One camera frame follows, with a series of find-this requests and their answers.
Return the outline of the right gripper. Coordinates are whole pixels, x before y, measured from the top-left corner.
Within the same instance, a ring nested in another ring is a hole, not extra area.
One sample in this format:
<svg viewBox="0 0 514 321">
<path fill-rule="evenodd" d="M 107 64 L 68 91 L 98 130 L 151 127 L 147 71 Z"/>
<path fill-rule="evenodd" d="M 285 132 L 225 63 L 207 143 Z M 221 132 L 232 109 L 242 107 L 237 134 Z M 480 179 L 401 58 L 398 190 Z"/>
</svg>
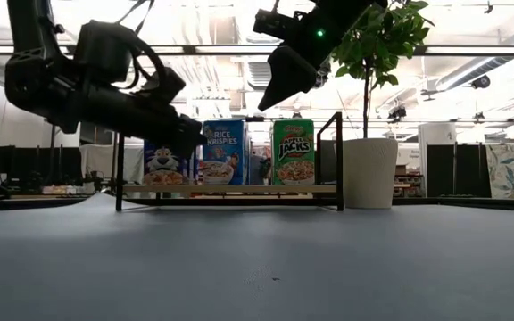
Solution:
<svg viewBox="0 0 514 321">
<path fill-rule="evenodd" d="M 384 9 L 388 0 L 315 0 L 301 21 L 299 53 L 279 46 L 268 58 L 271 79 L 258 105 L 266 111 L 285 99 L 307 93 L 316 83 L 317 71 L 344 35 L 370 8 Z"/>
</svg>

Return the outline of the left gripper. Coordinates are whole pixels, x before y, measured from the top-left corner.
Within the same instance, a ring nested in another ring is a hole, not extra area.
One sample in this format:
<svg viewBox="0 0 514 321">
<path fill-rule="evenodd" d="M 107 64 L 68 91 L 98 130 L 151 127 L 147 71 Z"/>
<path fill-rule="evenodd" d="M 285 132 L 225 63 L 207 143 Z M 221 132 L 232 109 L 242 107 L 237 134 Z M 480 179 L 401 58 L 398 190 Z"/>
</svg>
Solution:
<svg viewBox="0 0 514 321">
<path fill-rule="evenodd" d="M 16 107 L 47 119 L 65 132 L 81 121 L 169 148 L 189 157 L 207 142 L 203 123 L 176 112 L 149 92 L 123 93 L 110 85 L 84 84 L 62 55 L 40 49 L 15 53 L 5 65 L 5 95 Z"/>
</svg>

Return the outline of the Frosted Flakes cereal box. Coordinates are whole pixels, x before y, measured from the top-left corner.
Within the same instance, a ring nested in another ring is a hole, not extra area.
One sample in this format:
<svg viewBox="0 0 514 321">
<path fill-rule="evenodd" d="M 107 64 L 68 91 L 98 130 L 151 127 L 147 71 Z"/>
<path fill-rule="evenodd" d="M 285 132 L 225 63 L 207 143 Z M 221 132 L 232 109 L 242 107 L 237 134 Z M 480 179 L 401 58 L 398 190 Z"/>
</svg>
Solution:
<svg viewBox="0 0 514 321">
<path fill-rule="evenodd" d="M 200 158 L 202 157 L 202 147 L 198 146 L 193 151 L 189 160 L 189 178 L 193 185 L 198 184 Z"/>
<path fill-rule="evenodd" d="M 174 154 L 170 148 L 144 141 L 145 185 L 188 185 L 187 159 Z"/>
</svg>

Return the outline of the Rice Krispies cereal box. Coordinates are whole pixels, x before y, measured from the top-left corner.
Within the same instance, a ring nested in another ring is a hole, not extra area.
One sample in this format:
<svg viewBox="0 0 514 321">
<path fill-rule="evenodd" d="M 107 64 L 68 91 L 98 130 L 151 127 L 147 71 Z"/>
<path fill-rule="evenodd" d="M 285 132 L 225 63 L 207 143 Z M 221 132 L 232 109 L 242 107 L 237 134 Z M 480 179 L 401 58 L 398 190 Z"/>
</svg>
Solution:
<svg viewBox="0 0 514 321">
<path fill-rule="evenodd" d="M 250 163 L 251 163 L 251 136 L 248 127 L 245 127 L 245 147 L 244 147 L 244 153 L 245 153 L 245 164 L 244 164 L 244 170 L 245 170 L 245 185 L 250 184 Z"/>
<path fill-rule="evenodd" d="M 246 128 L 242 120 L 209 120 L 203 123 L 200 171 L 205 185 L 245 183 Z"/>
</svg>

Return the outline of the Apple Jacks cereal box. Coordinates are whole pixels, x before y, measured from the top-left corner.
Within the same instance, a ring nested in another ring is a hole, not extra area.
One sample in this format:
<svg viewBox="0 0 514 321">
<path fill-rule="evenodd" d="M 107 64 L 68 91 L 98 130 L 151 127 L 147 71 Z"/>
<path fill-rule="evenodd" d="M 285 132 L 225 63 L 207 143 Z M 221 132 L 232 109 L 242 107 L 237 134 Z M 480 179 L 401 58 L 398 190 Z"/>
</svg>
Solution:
<svg viewBox="0 0 514 321">
<path fill-rule="evenodd" d="M 311 119 L 276 120 L 271 131 L 273 185 L 314 185 L 314 147 Z"/>
</svg>

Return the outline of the white cloth cover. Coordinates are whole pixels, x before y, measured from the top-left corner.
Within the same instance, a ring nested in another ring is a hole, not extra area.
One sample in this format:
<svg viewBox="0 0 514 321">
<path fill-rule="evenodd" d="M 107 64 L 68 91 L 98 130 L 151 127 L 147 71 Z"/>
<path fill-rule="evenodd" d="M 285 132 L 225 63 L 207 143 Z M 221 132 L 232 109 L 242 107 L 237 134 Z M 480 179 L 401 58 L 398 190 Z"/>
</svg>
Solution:
<svg viewBox="0 0 514 321">
<path fill-rule="evenodd" d="M 110 178 L 113 156 L 112 145 L 85 144 L 79 147 L 82 176 L 96 171 L 101 177 Z M 124 180 L 141 183 L 144 176 L 144 153 L 139 146 L 126 146 L 124 149 Z"/>
</svg>

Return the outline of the person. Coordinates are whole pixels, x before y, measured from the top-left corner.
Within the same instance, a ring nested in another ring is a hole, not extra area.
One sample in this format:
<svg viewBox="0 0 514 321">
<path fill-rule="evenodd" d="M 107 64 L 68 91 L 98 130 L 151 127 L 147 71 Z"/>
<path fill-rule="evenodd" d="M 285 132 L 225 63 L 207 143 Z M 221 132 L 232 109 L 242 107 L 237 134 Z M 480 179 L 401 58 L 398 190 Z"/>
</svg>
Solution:
<svg viewBox="0 0 514 321">
<path fill-rule="evenodd" d="M 254 146 L 249 160 L 249 182 L 251 185 L 266 185 L 271 168 L 269 146 Z"/>
</svg>

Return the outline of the green leafy plant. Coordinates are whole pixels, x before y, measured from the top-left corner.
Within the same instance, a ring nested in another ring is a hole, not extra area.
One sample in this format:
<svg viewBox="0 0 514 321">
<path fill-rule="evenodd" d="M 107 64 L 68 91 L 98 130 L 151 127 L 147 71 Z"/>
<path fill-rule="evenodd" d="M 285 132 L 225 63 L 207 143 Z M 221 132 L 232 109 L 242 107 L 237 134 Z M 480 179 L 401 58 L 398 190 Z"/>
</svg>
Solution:
<svg viewBox="0 0 514 321">
<path fill-rule="evenodd" d="M 427 0 L 391 0 L 373 4 L 344 35 L 332 53 L 338 64 L 336 76 L 363 83 L 362 136 L 368 136 L 371 93 L 386 84 L 396 86 L 393 74 L 402 56 L 410 59 L 424 44 L 434 23 L 424 17 Z"/>
</svg>

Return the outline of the white ribbed plant pot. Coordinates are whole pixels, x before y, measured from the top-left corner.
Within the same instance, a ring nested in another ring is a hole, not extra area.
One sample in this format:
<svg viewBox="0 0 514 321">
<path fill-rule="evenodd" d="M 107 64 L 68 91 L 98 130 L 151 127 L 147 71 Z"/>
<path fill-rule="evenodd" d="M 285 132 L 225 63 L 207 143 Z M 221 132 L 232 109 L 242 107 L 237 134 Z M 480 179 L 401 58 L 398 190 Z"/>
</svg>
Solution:
<svg viewBox="0 0 514 321">
<path fill-rule="evenodd" d="M 390 209 L 398 143 L 388 138 L 343 141 L 344 206 Z"/>
</svg>

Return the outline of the blue-grey table mat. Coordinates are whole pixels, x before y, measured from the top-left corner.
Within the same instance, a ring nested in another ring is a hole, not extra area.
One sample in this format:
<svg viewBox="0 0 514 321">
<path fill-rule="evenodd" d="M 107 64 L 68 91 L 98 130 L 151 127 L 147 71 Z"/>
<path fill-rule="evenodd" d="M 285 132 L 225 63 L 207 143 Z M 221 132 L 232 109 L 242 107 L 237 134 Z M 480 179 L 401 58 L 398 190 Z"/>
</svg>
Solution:
<svg viewBox="0 0 514 321">
<path fill-rule="evenodd" d="M 514 321 L 514 211 L 0 210 L 0 321 Z"/>
</svg>

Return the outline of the white pillar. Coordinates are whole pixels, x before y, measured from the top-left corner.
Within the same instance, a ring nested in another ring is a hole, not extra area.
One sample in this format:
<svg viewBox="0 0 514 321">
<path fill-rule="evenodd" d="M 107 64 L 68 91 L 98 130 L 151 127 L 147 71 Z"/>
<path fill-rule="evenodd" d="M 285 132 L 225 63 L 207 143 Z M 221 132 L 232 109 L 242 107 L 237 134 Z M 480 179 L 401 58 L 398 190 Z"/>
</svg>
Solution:
<svg viewBox="0 0 514 321">
<path fill-rule="evenodd" d="M 457 131 L 451 122 L 430 122 L 419 125 L 419 144 L 454 144 Z"/>
</svg>

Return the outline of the black partition panel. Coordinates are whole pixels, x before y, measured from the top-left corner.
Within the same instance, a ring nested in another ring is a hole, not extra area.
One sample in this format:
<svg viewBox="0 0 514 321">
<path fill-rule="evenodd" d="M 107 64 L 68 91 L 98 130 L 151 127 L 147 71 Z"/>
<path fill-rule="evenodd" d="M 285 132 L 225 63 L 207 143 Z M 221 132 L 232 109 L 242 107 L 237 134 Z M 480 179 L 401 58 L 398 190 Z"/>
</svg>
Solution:
<svg viewBox="0 0 514 321">
<path fill-rule="evenodd" d="M 426 161 L 428 197 L 492 197 L 484 144 L 431 144 Z"/>
</svg>

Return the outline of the floral pattern screen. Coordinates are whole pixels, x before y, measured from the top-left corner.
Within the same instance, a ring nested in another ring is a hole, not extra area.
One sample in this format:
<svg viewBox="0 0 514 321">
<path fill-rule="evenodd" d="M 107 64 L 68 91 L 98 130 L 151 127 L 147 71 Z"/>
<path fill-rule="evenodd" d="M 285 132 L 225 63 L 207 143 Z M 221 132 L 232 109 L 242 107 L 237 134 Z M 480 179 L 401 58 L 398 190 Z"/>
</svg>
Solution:
<svg viewBox="0 0 514 321">
<path fill-rule="evenodd" d="M 494 199 L 514 199 L 514 144 L 489 144 L 486 160 Z"/>
</svg>

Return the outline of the black curtain wall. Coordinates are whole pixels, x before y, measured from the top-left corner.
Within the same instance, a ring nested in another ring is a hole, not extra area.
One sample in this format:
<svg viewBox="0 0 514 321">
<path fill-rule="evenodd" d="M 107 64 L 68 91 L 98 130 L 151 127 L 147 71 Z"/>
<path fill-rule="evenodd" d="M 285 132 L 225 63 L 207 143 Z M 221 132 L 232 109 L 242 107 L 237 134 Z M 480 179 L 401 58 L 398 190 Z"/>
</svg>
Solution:
<svg viewBox="0 0 514 321">
<path fill-rule="evenodd" d="M 82 181 L 78 147 L 0 146 L 0 184 L 11 193 L 42 193 L 46 186 Z"/>
</svg>

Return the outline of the silver ceiling duct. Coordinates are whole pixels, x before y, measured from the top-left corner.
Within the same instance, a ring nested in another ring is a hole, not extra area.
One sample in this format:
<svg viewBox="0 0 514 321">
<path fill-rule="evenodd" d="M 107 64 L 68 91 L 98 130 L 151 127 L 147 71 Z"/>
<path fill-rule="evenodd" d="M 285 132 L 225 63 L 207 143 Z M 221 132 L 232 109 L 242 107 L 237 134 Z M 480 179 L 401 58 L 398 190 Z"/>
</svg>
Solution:
<svg viewBox="0 0 514 321">
<path fill-rule="evenodd" d="M 505 45 L 514 45 L 514 35 L 503 42 Z M 440 78 L 435 83 L 437 92 L 454 89 L 464 85 L 476 78 L 479 78 L 491 70 L 497 69 L 502 65 L 514 60 L 512 56 L 477 57 L 468 62 L 454 72 Z"/>
</svg>

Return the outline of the black ceiling light rail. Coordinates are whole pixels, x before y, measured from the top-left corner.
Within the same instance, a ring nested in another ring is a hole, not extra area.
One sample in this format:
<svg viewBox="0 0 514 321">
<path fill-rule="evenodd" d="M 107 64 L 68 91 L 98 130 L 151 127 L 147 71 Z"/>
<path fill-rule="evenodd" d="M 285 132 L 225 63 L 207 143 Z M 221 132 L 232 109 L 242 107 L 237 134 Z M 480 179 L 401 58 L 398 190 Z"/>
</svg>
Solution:
<svg viewBox="0 0 514 321">
<path fill-rule="evenodd" d="M 275 45 L 151 45 L 160 56 L 269 55 Z M 0 45 L 0 56 L 11 55 L 11 45 Z M 418 45 L 414 56 L 514 57 L 514 45 Z"/>
</svg>

